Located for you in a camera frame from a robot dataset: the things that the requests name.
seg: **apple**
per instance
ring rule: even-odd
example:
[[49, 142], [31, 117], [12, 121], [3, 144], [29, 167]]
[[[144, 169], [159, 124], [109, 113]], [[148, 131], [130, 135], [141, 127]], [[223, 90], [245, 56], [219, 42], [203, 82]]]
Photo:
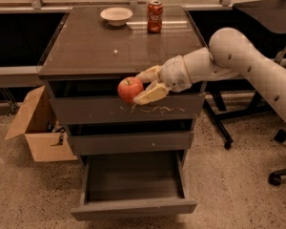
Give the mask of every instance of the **apple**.
[[117, 86], [119, 97], [127, 103], [134, 103], [133, 98], [143, 90], [142, 81], [133, 76], [126, 77]]

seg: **speckled concrete floor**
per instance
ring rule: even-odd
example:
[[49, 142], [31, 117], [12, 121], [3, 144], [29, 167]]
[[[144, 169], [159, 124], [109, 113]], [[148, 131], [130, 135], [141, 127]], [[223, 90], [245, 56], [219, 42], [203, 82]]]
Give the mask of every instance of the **speckled concrete floor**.
[[268, 175], [286, 167], [286, 141], [273, 140], [285, 124], [273, 113], [225, 121], [231, 150], [202, 112], [184, 166], [190, 215], [76, 221], [82, 168], [77, 161], [35, 163], [24, 137], [4, 141], [13, 116], [0, 115], [1, 228], [282, 228], [286, 229], [286, 178], [279, 187]]

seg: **red soda can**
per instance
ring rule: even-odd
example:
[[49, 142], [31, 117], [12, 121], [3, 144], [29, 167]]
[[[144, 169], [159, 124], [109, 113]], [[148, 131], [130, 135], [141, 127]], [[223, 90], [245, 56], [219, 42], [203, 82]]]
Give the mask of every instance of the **red soda can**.
[[147, 31], [149, 33], [159, 33], [162, 29], [163, 5], [157, 0], [153, 0], [147, 7]]

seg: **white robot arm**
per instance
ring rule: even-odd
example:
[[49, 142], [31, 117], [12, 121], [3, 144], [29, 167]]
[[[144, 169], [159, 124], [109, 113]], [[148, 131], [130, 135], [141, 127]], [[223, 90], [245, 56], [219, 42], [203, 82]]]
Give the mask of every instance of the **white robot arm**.
[[199, 81], [244, 76], [286, 122], [286, 69], [262, 55], [240, 31], [218, 30], [211, 37], [210, 51], [202, 48], [169, 59], [163, 66], [149, 68], [136, 77], [152, 82], [134, 98], [139, 105], [181, 92]]

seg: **cardboard box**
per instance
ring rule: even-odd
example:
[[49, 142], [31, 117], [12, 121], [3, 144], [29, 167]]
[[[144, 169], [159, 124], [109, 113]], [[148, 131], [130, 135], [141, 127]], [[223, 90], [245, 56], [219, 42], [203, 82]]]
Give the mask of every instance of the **cardboard box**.
[[47, 133], [49, 121], [57, 122], [45, 87], [30, 91], [10, 125], [5, 140], [24, 135], [36, 162], [77, 160], [64, 133], [63, 145], [55, 145], [60, 133]]

